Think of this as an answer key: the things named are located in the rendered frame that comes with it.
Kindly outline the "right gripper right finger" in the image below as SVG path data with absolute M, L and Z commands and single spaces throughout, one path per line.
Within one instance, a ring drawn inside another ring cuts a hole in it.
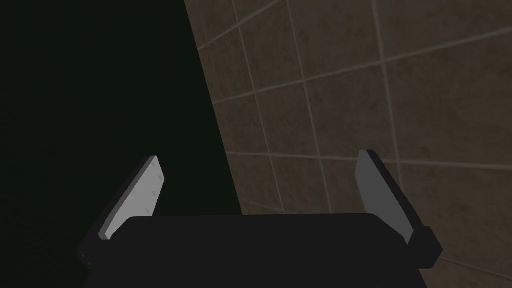
M 402 236 L 419 269 L 433 268 L 443 248 L 376 151 L 359 151 L 355 180 L 365 212 L 376 215 Z

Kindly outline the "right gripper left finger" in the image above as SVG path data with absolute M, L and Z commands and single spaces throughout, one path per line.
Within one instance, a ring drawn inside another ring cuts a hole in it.
M 80 262 L 91 269 L 112 235 L 132 217 L 151 217 L 165 176 L 156 155 L 145 156 L 113 194 L 76 250 Z

